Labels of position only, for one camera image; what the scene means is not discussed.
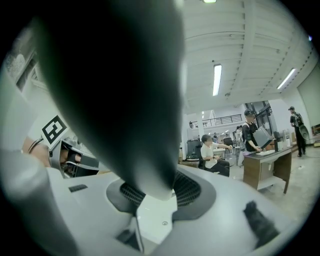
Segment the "man sitting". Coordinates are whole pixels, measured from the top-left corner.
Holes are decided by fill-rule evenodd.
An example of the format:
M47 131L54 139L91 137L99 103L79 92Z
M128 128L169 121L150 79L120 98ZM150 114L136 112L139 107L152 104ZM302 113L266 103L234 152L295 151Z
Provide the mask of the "man sitting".
M210 172L219 172L220 175L230 176L230 163L220 159L219 156L214 155L214 149L230 149L232 146L227 146L223 144L214 143L211 137L207 134L203 135L201 138L203 145L201 147L201 156L205 160L205 170Z

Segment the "ceiling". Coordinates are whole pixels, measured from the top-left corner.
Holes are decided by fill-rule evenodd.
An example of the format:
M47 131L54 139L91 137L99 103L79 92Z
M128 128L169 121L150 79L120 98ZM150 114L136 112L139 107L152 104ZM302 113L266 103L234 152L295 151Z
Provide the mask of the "ceiling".
M280 98L318 61L309 36L276 0L185 0L183 18L187 113ZM216 64L222 75L213 96ZM292 68L296 71L277 89Z

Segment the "white wall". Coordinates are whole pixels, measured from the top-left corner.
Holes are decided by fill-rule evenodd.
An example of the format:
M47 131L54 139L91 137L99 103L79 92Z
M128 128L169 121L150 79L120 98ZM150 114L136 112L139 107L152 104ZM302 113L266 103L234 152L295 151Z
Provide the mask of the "white wall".
M287 91L280 99L269 100L269 103L272 108L278 132L288 129L291 134L295 131L295 129L291 127L291 114L288 110L290 106L294 106L295 110L301 114L304 125L309 132L310 141L307 141L307 143L314 142L308 112L297 88L292 88L290 91Z
M222 118L222 117L241 114L242 120L245 120L245 116L244 116L245 110L246 110L245 105L241 104L241 105L238 105L237 107L226 106L221 108L215 108L214 114L215 114L215 118Z
M320 124L320 67L315 66L310 75L299 85L298 91L304 102L310 125Z

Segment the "railing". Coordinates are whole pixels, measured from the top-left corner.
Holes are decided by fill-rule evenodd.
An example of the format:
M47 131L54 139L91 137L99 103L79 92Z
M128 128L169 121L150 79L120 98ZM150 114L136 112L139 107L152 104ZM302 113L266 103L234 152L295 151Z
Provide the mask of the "railing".
M229 115L224 117L212 118L212 119L204 119L202 120L204 127L209 126L217 126L217 125L228 125L234 122L242 121L241 114ZM191 128L198 128L198 122L190 122L189 123Z

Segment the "backpack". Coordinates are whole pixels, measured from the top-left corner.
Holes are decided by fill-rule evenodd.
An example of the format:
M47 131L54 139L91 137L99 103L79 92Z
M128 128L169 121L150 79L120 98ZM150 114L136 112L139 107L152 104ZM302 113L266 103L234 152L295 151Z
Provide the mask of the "backpack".
M292 114L292 116L294 117L294 120L295 120L294 124L297 127L300 127L300 126L302 126L304 124L304 122L302 120L302 116L299 113L295 112L295 113Z

